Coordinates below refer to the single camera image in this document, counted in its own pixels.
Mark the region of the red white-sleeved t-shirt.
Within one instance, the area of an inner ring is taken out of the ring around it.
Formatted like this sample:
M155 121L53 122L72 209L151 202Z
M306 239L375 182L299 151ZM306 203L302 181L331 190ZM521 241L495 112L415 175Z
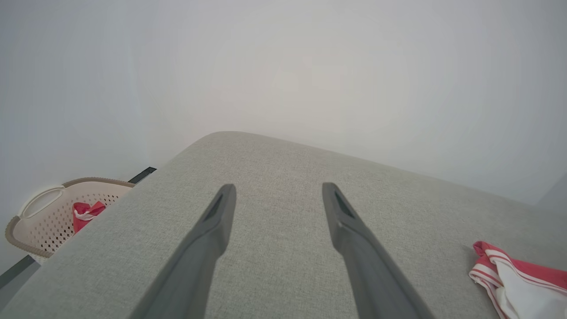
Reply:
M500 319L567 319L567 271L511 258L484 241L469 277L486 290Z

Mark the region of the red white cloth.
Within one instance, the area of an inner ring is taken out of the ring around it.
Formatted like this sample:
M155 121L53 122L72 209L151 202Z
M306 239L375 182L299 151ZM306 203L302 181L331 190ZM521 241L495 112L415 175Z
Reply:
M91 220L101 214L107 206L100 201L90 205L86 202L75 202L72 208L73 230L75 234L84 228Z

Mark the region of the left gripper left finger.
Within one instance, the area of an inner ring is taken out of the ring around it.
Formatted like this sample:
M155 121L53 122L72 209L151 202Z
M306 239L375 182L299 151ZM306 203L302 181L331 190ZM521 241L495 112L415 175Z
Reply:
M204 319L215 265L229 244L236 199L233 184L219 188L129 319Z

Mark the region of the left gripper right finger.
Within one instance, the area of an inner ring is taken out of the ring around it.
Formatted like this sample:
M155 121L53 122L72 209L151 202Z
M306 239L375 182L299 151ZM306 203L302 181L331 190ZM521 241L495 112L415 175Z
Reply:
M334 248L342 255L360 319L434 319L423 299L334 183L322 184Z

